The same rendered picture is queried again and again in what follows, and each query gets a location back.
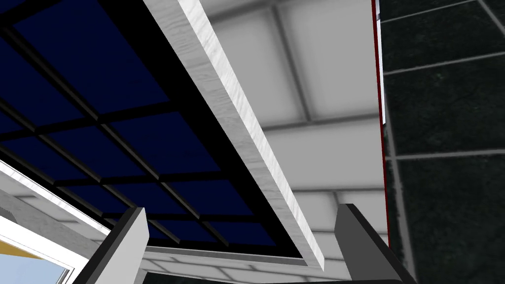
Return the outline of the white framed dark blue window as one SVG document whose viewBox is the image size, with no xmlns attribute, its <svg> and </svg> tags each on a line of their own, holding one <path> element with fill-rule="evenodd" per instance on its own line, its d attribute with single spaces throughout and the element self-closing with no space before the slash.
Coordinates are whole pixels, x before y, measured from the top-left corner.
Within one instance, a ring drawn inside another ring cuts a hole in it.
<svg viewBox="0 0 505 284">
<path fill-rule="evenodd" d="M 0 158 L 148 256 L 324 269 L 199 0 L 0 0 Z"/>
</svg>

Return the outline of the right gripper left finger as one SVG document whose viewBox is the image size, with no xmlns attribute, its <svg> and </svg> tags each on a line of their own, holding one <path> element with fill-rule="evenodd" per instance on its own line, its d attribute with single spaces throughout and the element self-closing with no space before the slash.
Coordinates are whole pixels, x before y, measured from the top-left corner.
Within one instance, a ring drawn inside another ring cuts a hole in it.
<svg viewBox="0 0 505 284">
<path fill-rule="evenodd" d="M 149 239 L 144 208 L 129 208 L 73 284 L 134 284 Z"/>
</svg>

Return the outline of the white framed picture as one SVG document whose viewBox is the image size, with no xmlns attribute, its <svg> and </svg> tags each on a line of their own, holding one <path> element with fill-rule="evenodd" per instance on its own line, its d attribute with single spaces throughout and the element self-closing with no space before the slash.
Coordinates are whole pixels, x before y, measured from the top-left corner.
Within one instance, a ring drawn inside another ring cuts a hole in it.
<svg viewBox="0 0 505 284">
<path fill-rule="evenodd" d="M 87 262 L 0 216 L 0 284 L 73 284 Z"/>
</svg>

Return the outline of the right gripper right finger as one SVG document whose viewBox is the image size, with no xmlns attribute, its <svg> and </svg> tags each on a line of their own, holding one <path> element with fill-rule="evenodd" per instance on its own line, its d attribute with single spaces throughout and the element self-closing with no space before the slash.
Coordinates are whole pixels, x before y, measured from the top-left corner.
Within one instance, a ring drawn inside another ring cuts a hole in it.
<svg viewBox="0 0 505 284">
<path fill-rule="evenodd" d="M 344 284 L 417 284 L 355 205 L 338 206 L 334 234 L 352 279 Z"/>
</svg>

